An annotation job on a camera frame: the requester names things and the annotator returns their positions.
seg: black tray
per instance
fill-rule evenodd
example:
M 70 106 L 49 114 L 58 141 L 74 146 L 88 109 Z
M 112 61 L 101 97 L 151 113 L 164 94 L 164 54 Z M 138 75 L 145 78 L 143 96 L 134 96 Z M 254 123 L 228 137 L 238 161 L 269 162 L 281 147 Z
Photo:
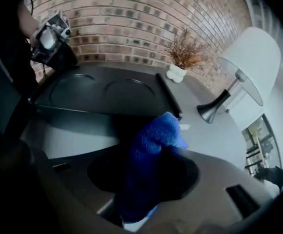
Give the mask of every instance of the black tray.
M 109 67 L 65 67 L 29 98 L 53 126 L 103 136 L 134 135 L 150 120 L 181 110 L 160 74 Z

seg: blue towel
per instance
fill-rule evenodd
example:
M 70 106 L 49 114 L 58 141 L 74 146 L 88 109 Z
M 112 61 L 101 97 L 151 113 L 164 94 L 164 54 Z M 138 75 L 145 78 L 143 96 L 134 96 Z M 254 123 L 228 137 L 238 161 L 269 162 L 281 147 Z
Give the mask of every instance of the blue towel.
M 176 117 L 164 113 L 146 125 L 134 138 L 123 189 L 115 195 L 115 206 L 126 223 L 142 220 L 159 203 L 158 175 L 162 148 L 188 145 L 180 136 Z

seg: person's arm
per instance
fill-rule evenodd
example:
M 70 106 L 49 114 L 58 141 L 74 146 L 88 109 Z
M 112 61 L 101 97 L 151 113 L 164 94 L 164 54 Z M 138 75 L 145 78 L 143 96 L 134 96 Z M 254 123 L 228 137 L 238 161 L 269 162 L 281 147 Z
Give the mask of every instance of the person's arm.
M 38 29 L 39 22 L 31 16 L 30 11 L 24 5 L 23 1 L 19 4 L 18 7 L 18 18 L 20 30 L 23 32 L 25 37 L 32 40 L 31 36 Z

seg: lamp shade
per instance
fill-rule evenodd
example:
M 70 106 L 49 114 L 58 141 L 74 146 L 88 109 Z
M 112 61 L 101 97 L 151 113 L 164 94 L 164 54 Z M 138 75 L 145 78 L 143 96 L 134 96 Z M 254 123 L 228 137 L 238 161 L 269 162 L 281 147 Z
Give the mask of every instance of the lamp shade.
M 264 30 L 247 28 L 218 61 L 260 105 L 269 97 L 281 61 L 276 41 Z

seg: gray countertop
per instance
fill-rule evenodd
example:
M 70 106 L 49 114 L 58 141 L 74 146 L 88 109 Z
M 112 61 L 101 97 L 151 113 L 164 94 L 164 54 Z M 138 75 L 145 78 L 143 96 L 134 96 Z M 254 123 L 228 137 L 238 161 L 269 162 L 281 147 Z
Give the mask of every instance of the gray countertop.
M 189 125 L 188 130 L 182 131 L 189 150 L 227 160 L 244 169 L 246 142 L 241 130 L 229 114 L 216 115 L 213 124 L 204 122 L 197 113 L 196 106 L 211 101 L 213 95 L 195 78 L 187 76 L 182 83 L 177 84 L 166 78 L 166 70 L 162 68 L 121 62 L 95 62 L 86 65 L 108 66 L 149 74 L 161 73 L 183 111 L 180 124 Z M 118 143 L 115 137 L 62 130 L 40 119 L 30 122 L 22 139 L 31 147 L 44 150 L 48 158 L 93 152 Z

